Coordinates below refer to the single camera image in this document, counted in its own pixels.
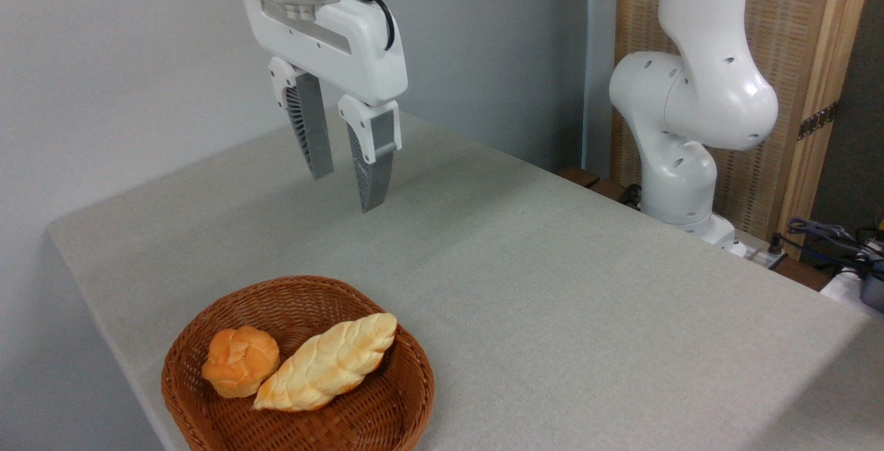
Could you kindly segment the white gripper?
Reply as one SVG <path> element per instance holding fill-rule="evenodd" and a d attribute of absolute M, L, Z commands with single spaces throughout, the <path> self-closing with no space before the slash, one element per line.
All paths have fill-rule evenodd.
<path fill-rule="evenodd" d="M 385 48 L 384 12 L 359 0 L 338 0 L 320 6 L 313 21 L 282 20 L 281 8 L 269 1 L 243 1 L 256 41 L 274 55 L 274 93 L 312 177 L 334 171 L 321 79 L 347 93 L 338 113 L 347 124 L 362 211 L 382 205 L 394 154 L 402 149 L 400 108 L 391 99 L 408 87 L 401 42 Z"/>

